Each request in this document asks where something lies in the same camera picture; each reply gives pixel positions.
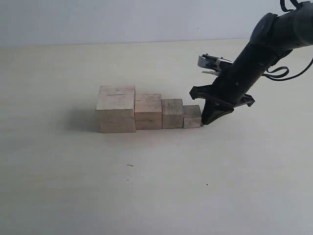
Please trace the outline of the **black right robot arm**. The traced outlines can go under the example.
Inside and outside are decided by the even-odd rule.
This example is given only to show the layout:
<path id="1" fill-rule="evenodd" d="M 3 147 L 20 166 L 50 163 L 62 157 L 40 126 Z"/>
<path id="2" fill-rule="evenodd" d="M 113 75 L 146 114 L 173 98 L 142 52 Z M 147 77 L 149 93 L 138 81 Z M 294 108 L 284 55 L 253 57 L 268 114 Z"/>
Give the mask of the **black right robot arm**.
<path id="1" fill-rule="evenodd" d="M 291 1 L 294 9 L 287 9 L 280 1 L 284 14 L 264 15 L 254 28 L 248 44 L 231 62 L 209 54 L 200 55 L 198 66 L 205 73 L 216 75 L 211 85 L 194 86 L 192 99 L 205 99 L 201 115 L 203 125 L 230 114 L 236 107 L 251 106 L 255 100 L 247 91 L 264 76 L 272 81 L 287 81 L 289 69 L 269 68 L 288 56 L 294 49 L 313 44 L 313 4 L 310 1 Z"/>

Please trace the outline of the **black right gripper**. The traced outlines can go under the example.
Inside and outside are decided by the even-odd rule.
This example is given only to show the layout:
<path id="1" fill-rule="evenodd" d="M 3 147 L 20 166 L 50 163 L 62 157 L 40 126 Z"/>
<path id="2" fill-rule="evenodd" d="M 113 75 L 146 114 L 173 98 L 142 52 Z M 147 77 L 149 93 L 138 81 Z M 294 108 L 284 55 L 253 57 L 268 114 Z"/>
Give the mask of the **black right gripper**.
<path id="1" fill-rule="evenodd" d="M 193 86 L 189 92 L 193 100 L 205 99 L 202 124 L 209 125 L 232 113 L 231 104 L 237 103 L 278 57 L 277 48 L 247 44 L 232 64 L 218 59 L 216 62 L 220 71 L 214 82 Z"/>

